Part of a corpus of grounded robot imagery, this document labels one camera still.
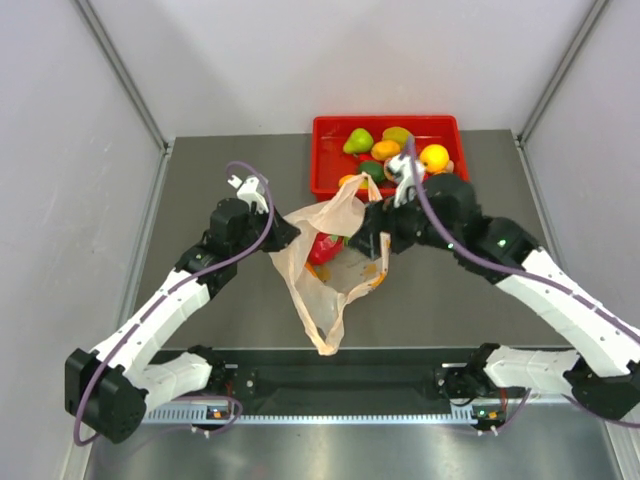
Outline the red strawberry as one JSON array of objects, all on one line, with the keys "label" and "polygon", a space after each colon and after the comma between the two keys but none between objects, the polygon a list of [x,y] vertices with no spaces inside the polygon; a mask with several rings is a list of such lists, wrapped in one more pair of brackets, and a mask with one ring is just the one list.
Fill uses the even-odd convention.
[{"label": "red strawberry", "polygon": [[344,238],[320,232],[316,235],[307,262],[313,266],[324,265],[332,261],[344,248]]}]

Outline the translucent banana print plastic bag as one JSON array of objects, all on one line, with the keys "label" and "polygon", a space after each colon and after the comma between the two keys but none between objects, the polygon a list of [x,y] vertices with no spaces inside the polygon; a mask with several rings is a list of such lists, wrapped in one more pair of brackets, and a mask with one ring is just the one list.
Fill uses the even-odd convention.
[{"label": "translucent banana print plastic bag", "polygon": [[389,269],[389,236],[382,256],[371,260],[346,246],[332,261],[315,269],[319,278],[306,270],[307,256],[316,235],[324,232],[349,239],[361,226],[365,203],[357,195],[365,183],[366,199],[375,202],[382,195],[371,177],[355,175],[329,201],[316,203],[284,219],[301,233],[286,249],[270,255],[283,278],[304,330],[317,352],[335,354],[344,337],[344,310],[347,305],[374,291],[386,279]]}]

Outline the orange fruit taken from bag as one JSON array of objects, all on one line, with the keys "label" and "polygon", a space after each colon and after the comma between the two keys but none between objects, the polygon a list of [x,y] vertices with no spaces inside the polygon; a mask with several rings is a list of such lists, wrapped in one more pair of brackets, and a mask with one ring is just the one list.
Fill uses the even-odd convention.
[{"label": "orange fruit taken from bag", "polygon": [[401,151],[402,146],[394,140],[381,140],[373,145],[370,154],[376,161],[385,161],[400,154]]}]

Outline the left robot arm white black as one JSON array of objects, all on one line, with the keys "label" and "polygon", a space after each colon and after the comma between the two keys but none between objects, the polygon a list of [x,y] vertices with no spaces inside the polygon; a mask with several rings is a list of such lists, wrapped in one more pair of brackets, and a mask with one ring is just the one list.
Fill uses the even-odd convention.
[{"label": "left robot arm white black", "polygon": [[180,256],[149,300],[109,338],[67,357],[64,408],[74,425],[86,425],[118,444],[147,413],[184,394],[220,394],[227,374],[208,348],[190,348],[164,364],[151,361],[235,277],[240,260],[254,252],[280,252],[299,234],[272,207],[236,198],[220,201],[201,239]]}]

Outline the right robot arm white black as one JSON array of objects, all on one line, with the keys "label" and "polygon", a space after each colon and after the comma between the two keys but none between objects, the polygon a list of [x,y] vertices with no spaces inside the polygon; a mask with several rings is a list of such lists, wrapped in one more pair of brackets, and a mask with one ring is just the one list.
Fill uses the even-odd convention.
[{"label": "right robot arm white black", "polygon": [[584,291],[518,223],[483,214],[473,186],[457,175],[426,179],[409,201],[368,203],[349,245],[371,259],[385,248],[449,250],[462,268],[519,300],[571,346],[530,350],[485,343],[455,373],[450,392],[481,397],[499,388],[538,390],[617,424],[638,407],[638,329]]}]

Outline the orange fruit in bag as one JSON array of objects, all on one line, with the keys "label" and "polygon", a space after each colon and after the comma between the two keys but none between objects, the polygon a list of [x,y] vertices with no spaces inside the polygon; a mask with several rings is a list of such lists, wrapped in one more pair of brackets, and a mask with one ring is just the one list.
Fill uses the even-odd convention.
[{"label": "orange fruit in bag", "polygon": [[308,271],[311,273],[311,275],[313,275],[315,278],[319,278],[319,277],[318,277],[318,275],[317,275],[316,270],[315,270],[315,269],[314,269],[314,267],[313,267],[313,265],[311,265],[310,263],[308,263],[308,262],[307,262],[307,263],[305,264],[305,268],[306,268],[306,270],[308,270]]}]

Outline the yellow orange fruit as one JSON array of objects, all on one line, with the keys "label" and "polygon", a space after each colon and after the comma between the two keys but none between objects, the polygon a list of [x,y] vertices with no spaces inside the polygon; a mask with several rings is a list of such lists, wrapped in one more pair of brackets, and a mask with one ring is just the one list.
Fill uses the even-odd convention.
[{"label": "yellow orange fruit", "polygon": [[436,174],[447,169],[450,157],[448,150],[444,146],[430,144],[421,151],[419,161],[427,173]]}]

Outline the green avocado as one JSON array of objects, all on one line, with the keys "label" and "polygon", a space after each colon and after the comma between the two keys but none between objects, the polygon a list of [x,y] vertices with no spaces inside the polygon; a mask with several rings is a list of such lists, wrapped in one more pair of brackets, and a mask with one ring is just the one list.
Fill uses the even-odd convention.
[{"label": "green avocado", "polygon": [[386,180],[383,164],[375,160],[361,162],[358,166],[358,172],[366,173],[376,184],[380,184]]}]

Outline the yellow green mango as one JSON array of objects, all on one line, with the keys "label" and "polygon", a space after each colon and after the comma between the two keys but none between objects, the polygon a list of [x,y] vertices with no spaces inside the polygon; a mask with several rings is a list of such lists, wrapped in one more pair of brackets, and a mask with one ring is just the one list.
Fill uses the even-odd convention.
[{"label": "yellow green mango", "polygon": [[343,177],[341,177],[338,181],[338,187],[342,187],[346,182],[348,182],[350,179],[352,179],[355,175],[354,174],[348,174],[348,175],[344,175]]}]

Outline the red plastic tray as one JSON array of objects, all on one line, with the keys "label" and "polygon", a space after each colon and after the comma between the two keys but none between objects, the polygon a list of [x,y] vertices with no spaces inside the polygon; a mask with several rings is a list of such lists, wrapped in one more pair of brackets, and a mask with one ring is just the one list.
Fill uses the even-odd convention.
[{"label": "red plastic tray", "polygon": [[316,200],[331,199],[339,190],[340,179],[356,174],[359,164],[371,159],[368,154],[358,156],[343,151],[355,129],[363,128],[379,141],[390,127],[403,127],[412,133],[418,150],[430,144],[445,147],[454,164],[453,172],[470,180],[458,125],[451,115],[319,116],[313,121],[311,140],[310,191]]}]

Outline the yellow starfruit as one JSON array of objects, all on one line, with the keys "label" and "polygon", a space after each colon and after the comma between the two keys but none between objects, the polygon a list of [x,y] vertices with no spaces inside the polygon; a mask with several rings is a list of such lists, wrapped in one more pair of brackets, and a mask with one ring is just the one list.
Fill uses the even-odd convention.
[{"label": "yellow starfruit", "polygon": [[383,131],[382,139],[384,141],[394,141],[399,145],[405,145],[410,136],[411,132],[406,128],[394,126]]}]

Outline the green pear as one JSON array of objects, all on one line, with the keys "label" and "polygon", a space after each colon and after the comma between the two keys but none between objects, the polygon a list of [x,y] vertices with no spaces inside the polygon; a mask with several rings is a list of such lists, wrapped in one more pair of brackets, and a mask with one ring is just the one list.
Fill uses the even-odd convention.
[{"label": "green pear", "polygon": [[373,145],[374,138],[369,131],[364,128],[356,128],[343,144],[343,152],[348,155],[367,153],[373,148]]}]

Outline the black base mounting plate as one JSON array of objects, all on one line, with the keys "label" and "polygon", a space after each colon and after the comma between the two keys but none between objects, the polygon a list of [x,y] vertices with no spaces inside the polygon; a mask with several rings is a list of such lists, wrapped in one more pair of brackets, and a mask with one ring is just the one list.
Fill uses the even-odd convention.
[{"label": "black base mounting plate", "polygon": [[213,366],[205,390],[229,394],[253,414],[420,412],[502,398],[469,374],[469,348],[311,349],[191,347]]}]

